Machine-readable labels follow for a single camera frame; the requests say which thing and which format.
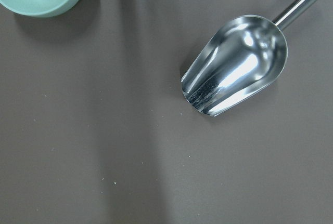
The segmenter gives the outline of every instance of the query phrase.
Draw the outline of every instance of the silver scoop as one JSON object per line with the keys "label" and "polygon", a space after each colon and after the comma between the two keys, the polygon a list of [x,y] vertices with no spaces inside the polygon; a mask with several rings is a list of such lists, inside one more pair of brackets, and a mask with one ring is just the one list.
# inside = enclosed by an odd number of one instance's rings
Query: silver scoop
{"label": "silver scoop", "polygon": [[182,78],[198,111],[217,116],[275,81],[288,55],[282,33],[316,0],[296,0],[275,20],[245,15],[229,21],[206,44]]}

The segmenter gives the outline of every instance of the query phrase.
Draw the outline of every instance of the scoop handle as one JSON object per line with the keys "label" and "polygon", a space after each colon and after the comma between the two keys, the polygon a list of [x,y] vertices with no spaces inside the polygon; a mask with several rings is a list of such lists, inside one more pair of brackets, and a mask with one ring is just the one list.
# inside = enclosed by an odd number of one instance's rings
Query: scoop handle
{"label": "scoop handle", "polygon": [[315,2],[316,0],[295,0],[273,22],[283,30]]}

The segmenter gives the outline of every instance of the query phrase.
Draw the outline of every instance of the gray table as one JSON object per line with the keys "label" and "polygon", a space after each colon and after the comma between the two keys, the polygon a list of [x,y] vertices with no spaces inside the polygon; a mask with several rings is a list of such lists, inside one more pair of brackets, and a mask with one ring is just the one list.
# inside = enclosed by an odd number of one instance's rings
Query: gray table
{"label": "gray table", "polygon": [[293,0],[0,7],[0,223],[332,223],[333,0],[276,83],[212,118],[180,78],[226,21]]}

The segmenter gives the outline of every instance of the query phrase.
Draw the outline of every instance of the metal scoop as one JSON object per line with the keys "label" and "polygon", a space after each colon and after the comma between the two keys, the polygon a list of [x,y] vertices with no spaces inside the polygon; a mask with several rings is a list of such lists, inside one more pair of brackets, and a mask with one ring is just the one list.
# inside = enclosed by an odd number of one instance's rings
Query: metal scoop
{"label": "metal scoop", "polygon": [[245,15],[229,21],[206,44],[182,78],[198,111],[217,116],[275,81],[288,54],[282,33],[316,0],[296,0],[275,20]]}

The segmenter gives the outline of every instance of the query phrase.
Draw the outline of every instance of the bowl rim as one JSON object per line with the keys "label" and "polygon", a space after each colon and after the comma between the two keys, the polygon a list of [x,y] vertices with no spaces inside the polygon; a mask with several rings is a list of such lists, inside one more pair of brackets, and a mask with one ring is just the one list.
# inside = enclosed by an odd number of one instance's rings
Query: bowl rim
{"label": "bowl rim", "polygon": [[51,8],[51,9],[48,9],[48,10],[45,10],[45,11],[40,11],[40,12],[24,12],[24,11],[20,11],[20,10],[17,10],[15,8],[12,8],[10,6],[8,6],[6,3],[3,2],[3,0],[0,0],[0,3],[6,7],[7,9],[9,9],[10,11],[13,11],[17,14],[20,14],[20,15],[26,15],[26,16],[43,16],[43,15],[47,15],[47,14],[51,14],[52,12],[58,10],[59,8],[63,7],[65,4],[67,4],[70,0],[64,0],[62,3],[58,4],[57,6]]}

